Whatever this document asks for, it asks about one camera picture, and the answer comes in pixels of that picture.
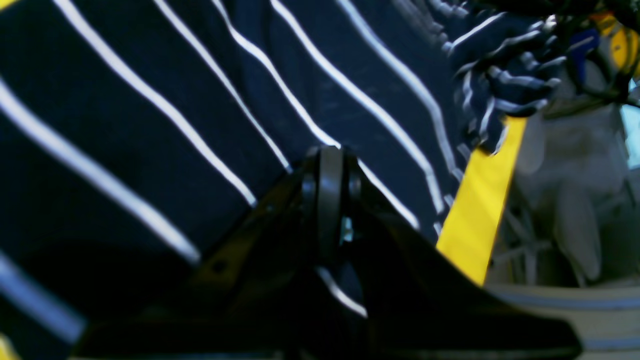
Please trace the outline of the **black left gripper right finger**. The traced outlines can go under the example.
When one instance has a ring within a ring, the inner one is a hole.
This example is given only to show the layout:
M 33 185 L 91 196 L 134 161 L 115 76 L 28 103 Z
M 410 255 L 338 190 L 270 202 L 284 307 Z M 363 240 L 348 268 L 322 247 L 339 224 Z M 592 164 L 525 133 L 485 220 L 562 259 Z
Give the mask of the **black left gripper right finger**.
M 519 310 L 462 274 L 364 177 L 354 155 L 330 148 L 352 241 L 336 251 L 354 268 L 371 360 L 574 360 L 568 322 Z

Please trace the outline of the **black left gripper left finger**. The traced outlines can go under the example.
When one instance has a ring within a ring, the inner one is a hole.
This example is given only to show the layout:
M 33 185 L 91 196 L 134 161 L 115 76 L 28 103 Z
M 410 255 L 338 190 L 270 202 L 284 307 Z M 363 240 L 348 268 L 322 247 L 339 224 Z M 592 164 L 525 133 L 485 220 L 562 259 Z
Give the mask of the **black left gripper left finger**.
M 73 356 L 91 360 L 320 360 L 323 285 L 315 267 L 318 148 L 270 191 L 182 285 L 128 319 L 93 325 Z

